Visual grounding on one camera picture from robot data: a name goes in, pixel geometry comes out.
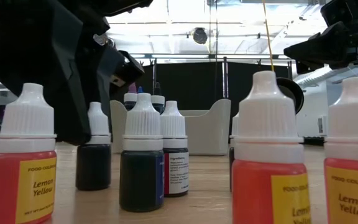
cable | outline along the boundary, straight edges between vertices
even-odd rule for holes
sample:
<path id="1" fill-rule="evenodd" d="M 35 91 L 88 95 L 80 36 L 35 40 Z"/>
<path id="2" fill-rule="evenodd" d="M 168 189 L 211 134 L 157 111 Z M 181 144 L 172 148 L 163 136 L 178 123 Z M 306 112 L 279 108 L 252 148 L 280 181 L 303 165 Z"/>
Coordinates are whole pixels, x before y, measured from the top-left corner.
<path id="1" fill-rule="evenodd" d="M 267 44 L 268 44 L 268 51 L 269 51 L 269 54 L 270 54 L 270 63 L 272 64 L 272 71 L 274 72 L 272 46 L 270 45 L 269 25 L 267 24 L 266 2 L 265 2 L 265 0 L 262 0 L 262 2 L 263 2 L 263 4 L 264 4 L 264 11 L 265 11 L 265 23 L 266 23 L 266 33 L 267 33 Z"/>

